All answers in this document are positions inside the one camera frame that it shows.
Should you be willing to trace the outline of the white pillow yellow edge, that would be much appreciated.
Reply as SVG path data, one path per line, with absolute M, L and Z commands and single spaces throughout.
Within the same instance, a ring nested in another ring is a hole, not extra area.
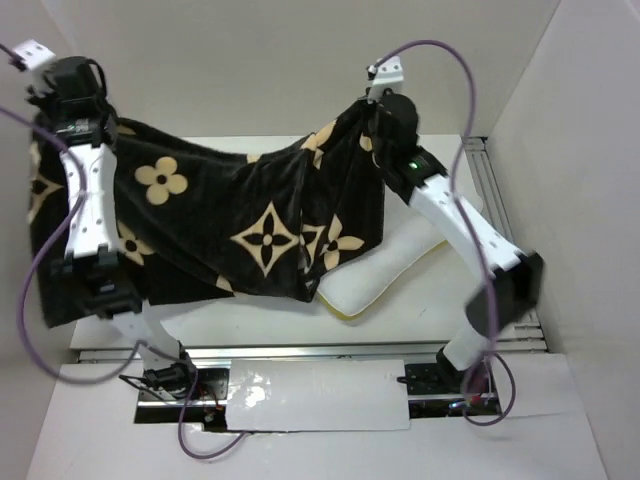
M 362 234 L 349 233 L 337 219 L 330 238 L 321 255 L 326 273 L 317 295 L 341 319 L 361 314 L 409 267 L 445 242 L 434 226 L 391 192 L 385 193 L 378 246 L 367 244 Z

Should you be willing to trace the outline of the black floral plush pillowcase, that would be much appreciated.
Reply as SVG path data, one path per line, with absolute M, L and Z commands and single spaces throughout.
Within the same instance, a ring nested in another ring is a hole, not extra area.
M 313 299 L 320 279 L 383 238 L 371 106 L 258 155 L 121 119 L 114 197 L 136 289 L 153 305 L 239 293 Z

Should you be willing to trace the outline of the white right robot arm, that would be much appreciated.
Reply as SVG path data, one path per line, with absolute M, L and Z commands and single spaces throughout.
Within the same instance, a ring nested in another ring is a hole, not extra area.
M 479 280 L 465 324 L 435 360 L 440 387 L 457 392 L 492 341 L 537 307 L 544 261 L 507 240 L 452 189 L 453 171 L 418 143 L 418 120 L 412 100 L 385 92 L 372 103 L 369 131 L 387 187 L 444 236 Z

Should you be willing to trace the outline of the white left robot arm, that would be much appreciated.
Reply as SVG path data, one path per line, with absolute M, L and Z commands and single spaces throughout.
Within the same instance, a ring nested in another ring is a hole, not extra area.
M 47 117 L 67 182 L 68 239 L 52 264 L 53 277 L 84 314 L 133 341 L 143 360 L 141 381 L 153 396 L 188 399 L 197 369 L 182 344 L 147 317 L 125 264 L 114 201 L 117 122 L 104 73 L 92 59 L 58 59 L 39 45 L 24 54 L 23 64 L 33 78 L 29 100 Z

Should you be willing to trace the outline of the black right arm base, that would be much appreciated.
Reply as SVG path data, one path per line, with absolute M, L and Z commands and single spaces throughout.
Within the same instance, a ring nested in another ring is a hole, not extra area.
M 461 392 L 464 373 L 453 368 L 438 352 L 434 360 L 406 363 L 397 382 L 406 387 L 411 419 L 492 416 L 501 412 L 498 394 L 485 378 L 471 403 Z

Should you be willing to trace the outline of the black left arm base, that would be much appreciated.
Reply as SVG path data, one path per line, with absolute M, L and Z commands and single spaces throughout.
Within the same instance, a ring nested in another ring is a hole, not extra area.
M 146 368 L 140 376 L 120 374 L 118 379 L 155 400 L 211 402 L 219 408 L 227 399 L 229 369 L 197 368 L 186 352 L 163 368 Z

